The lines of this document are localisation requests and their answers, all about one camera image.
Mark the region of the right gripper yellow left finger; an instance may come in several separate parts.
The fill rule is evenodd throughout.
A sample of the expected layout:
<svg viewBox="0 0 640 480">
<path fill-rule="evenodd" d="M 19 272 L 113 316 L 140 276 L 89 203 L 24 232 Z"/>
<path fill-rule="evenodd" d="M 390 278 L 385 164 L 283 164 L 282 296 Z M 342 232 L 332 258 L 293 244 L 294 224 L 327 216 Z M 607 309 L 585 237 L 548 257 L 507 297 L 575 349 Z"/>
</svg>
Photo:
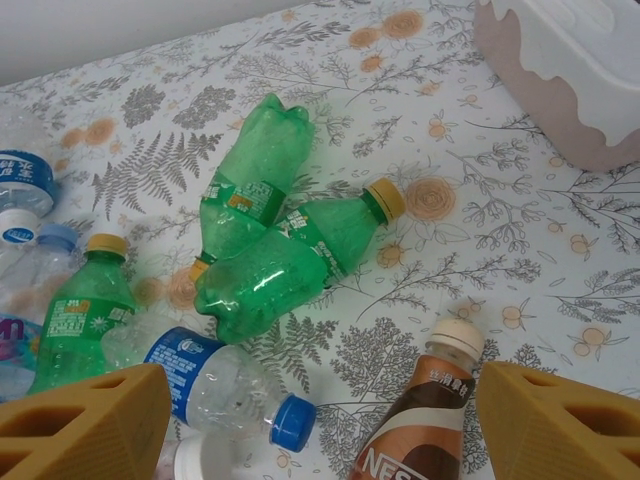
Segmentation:
<svg viewBox="0 0 640 480">
<path fill-rule="evenodd" d="M 0 480 L 151 480 L 170 418 L 141 364 L 0 405 Z"/>
</svg>

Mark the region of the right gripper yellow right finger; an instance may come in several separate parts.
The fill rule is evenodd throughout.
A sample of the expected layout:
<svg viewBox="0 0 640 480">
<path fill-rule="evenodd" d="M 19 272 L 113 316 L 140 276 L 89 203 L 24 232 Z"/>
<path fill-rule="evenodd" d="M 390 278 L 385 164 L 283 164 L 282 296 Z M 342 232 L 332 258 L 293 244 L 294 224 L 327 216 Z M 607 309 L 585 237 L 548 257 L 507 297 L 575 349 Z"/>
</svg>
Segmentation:
<svg viewBox="0 0 640 480">
<path fill-rule="evenodd" d="M 476 410 L 496 480 L 640 480 L 640 400 L 488 362 Z"/>
</svg>

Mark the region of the green bottle yellow cap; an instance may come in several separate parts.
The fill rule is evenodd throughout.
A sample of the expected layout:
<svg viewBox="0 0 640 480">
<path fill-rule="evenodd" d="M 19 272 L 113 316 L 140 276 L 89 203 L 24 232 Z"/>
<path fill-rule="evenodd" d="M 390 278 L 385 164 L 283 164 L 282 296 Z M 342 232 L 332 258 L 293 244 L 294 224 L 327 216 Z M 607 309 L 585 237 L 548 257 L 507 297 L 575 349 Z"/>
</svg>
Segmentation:
<svg viewBox="0 0 640 480">
<path fill-rule="evenodd" d="M 248 249 L 197 281 L 196 311 L 224 343 L 267 332 L 276 320 L 353 274 L 374 234 L 405 212 L 402 194 L 379 178 L 356 197 L 305 202 Z"/>
<path fill-rule="evenodd" d="M 274 223 L 314 135 L 308 110 L 287 108 L 274 93 L 250 112 L 201 197 L 201 253 L 189 271 L 192 281 L 237 256 Z"/>
<path fill-rule="evenodd" d="M 123 271 L 126 253 L 120 236 L 91 236 L 86 262 L 49 304 L 29 395 L 106 372 L 101 339 L 125 324 L 137 307 Z"/>
</svg>

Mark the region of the clear bottle purple text label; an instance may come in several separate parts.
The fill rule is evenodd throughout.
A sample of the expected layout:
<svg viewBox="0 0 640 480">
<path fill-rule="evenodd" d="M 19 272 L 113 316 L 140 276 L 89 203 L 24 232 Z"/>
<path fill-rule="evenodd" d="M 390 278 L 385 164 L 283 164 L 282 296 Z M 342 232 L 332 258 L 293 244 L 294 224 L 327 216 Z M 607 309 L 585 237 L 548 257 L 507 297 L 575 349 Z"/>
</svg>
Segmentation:
<svg viewBox="0 0 640 480">
<path fill-rule="evenodd" d="M 213 480 L 205 465 L 208 437 L 165 441 L 151 480 Z"/>
</svg>

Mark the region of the brown Nestle coffee bottle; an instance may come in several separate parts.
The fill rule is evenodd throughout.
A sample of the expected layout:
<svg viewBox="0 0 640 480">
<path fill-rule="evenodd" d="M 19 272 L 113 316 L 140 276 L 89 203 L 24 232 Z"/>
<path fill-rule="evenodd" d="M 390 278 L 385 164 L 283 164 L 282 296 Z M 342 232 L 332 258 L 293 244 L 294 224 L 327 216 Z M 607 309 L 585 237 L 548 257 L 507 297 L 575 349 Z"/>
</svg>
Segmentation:
<svg viewBox="0 0 640 480">
<path fill-rule="evenodd" d="M 466 406 L 484 336 L 436 322 L 401 396 L 361 448 L 347 480 L 460 480 Z"/>
</svg>

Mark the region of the blue-label bottle blue cap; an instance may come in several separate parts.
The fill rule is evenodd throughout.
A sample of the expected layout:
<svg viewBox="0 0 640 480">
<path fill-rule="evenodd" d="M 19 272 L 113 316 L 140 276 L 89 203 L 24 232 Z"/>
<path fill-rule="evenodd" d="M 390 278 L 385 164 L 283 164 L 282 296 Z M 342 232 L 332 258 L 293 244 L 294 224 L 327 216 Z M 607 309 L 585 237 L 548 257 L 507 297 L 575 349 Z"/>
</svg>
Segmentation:
<svg viewBox="0 0 640 480">
<path fill-rule="evenodd" d="M 238 345 L 145 313 L 105 333 L 101 347 L 112 370 L 162 366 L 171 414 L 193 430 L 236 439 L 264 435 L 292 452 L 301 451 L 312 433 L 316 407 L 284 392 L 277 378 Z"/>
</svg>

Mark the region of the pale blue bottle purple lettering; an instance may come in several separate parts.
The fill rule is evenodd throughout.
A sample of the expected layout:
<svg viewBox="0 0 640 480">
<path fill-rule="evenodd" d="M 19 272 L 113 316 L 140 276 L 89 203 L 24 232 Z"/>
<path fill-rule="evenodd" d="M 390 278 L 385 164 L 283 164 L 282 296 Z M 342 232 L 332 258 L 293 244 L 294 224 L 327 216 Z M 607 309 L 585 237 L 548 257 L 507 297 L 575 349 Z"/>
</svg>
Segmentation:
<svg viewBox="0 0 640 480">
<path fill-rule="evenodd" d="M 0 274 L 0 404 L 26 395 L 54 293 L 73 274 L 78 233 L 47 224 L 36 244 Z"/>
</svg>

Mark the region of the blue-label bottle white cap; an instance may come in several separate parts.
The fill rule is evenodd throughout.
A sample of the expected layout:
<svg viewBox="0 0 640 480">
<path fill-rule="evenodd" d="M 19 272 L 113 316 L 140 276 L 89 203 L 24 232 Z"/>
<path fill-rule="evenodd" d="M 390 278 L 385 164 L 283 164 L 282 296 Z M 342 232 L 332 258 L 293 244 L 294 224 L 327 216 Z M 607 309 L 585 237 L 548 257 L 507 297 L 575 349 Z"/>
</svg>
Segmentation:
<svg viewBox="0 0 640 480">
<path fill-rule="evenodd" d="M 33 241 L 54 208 L 52 141 L 43 123 L 21 108 L 0 106 L 0 244 Z"/>
</svg>

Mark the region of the white pink tissue box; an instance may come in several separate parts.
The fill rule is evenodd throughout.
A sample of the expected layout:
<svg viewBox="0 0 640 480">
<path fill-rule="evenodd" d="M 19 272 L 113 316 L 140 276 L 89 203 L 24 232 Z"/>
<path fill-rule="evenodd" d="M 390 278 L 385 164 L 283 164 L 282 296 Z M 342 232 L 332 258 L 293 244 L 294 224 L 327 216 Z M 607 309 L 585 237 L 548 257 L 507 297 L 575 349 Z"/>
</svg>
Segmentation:
<svg viewBox="0 0 640 480">
<path fill-rule="evenodd" d="M 569 163 L 640 161 L 640 0 L 475 0 L 474 40 Z"/>
</svg>

